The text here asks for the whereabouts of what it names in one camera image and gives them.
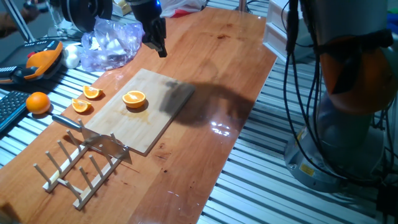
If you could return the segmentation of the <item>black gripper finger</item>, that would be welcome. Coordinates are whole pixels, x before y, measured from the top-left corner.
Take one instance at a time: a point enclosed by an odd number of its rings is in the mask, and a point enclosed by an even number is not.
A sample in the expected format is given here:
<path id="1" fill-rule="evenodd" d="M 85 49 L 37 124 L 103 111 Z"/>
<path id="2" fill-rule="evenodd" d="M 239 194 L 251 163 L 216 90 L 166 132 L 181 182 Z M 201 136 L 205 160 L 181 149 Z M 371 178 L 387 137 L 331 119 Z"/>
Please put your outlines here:
<path id="1" fill-rule="evenodd" d="M 155 46 L 160 58 L 164 58 L 167 56 L 167 50 L 165 48 L 165 42 L 163 40 L 156 41 Z"/>
<path id="2" fill-rule="evenodd" d="M 142 37 L 142 43 L 148 46 L 150 49 L 156 49 L 156 41 L 151 34 L 145 34 Z"/>

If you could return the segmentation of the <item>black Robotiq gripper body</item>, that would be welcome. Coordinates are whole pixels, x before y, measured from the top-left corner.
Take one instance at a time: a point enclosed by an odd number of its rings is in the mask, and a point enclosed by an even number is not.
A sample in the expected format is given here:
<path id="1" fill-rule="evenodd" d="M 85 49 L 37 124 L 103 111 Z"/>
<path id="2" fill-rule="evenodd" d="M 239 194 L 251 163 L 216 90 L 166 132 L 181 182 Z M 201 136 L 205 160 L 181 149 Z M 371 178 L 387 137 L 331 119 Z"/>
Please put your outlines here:
<path id="1" fill-rule="evenodd" d="M 127 0 L 137 21 L 142 24 L 145 34 L 151 34 L 155 41 L 166 38 L 165 19 L 161 18 L 159 0 Z"/>

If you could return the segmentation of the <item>person hand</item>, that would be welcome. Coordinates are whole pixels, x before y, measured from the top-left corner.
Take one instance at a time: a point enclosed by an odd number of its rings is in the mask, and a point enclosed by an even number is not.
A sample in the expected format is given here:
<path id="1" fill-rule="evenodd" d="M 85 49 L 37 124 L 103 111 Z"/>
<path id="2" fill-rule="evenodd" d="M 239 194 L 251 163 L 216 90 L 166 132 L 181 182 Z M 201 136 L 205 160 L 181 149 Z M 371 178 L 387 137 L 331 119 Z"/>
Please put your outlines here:
<path id="1" fill-rule="evenodd" d="M 33 5 L 24 3 L 21 15 L 26 23 L 34 21 L 40 15 L 40 11 Z"/>

